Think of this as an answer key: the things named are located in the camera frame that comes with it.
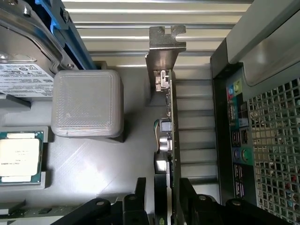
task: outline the metal bracket tab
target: metal bracket tab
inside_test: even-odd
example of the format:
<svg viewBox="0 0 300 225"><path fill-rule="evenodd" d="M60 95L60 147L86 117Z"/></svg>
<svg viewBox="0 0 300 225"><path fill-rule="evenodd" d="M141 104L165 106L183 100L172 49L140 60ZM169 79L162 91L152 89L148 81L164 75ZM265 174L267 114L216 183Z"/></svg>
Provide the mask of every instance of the metal bracket tab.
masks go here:
<svg viewBox="0 0 300 225"><path fill-rule="evenodd" d="M178 54L186 50L186 42L176 41L176 36L185 32L184 25L171 26L171 34L165 33L165 27L150 27L149 29L150 50L146 54L146 64L150 85L152 88L156 86L157 91L168 88L164 88L163 82L165 81L162 75L168 70L173 70Z"/></svg>

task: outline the cable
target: cable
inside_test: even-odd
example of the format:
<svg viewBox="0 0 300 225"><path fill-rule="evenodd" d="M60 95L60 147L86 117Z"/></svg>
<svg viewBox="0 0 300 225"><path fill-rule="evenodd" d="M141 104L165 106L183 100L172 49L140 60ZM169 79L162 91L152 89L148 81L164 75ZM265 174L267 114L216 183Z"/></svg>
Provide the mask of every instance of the cable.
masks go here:
<svg viewBox="0 0 300 225"><path fill-rule="evenodd" d="M159 153L159 140L158 140L158 126L159 126L159 120L156 120L154 122L154 134L156 138L156 143L157 143L157 153Z"/></svg>

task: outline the perforated metal panel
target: perforated metal panel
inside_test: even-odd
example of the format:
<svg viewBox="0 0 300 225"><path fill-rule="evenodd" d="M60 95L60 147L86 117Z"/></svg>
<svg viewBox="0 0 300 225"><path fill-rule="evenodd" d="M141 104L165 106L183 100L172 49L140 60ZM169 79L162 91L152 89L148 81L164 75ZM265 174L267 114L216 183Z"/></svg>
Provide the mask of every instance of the perforated metal panel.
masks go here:
<svg viewBox="0 0 300 225"><path fill-rule="evenodd" d="M300 224L300 80L249 100L257 204Z"/></svg>

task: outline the usb port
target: usb port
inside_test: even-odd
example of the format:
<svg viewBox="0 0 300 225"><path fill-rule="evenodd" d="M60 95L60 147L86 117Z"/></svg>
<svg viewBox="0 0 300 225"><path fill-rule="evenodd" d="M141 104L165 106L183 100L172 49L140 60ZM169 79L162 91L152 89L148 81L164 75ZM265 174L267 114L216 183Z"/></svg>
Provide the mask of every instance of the usb port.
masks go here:
<svg viewBox="0 0 300 225"><path fill-rule="evenodd" d="M240 134L241 134L242 144L248 144L248 131L247 130L242 130L240 132Z"/></svg>

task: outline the hard drive label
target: hard drive label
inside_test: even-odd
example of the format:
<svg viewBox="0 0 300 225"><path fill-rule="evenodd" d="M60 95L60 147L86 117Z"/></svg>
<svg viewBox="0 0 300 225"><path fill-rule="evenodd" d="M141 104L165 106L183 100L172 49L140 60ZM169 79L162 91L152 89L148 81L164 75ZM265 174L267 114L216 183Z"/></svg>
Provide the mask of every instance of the hard drive label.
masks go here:
<svg viewBox="0 0 300 225"><path fill-rule="evenodd" d="M36 64L0 64L0 92L20 98L52 97L53 78Z"/></svg>

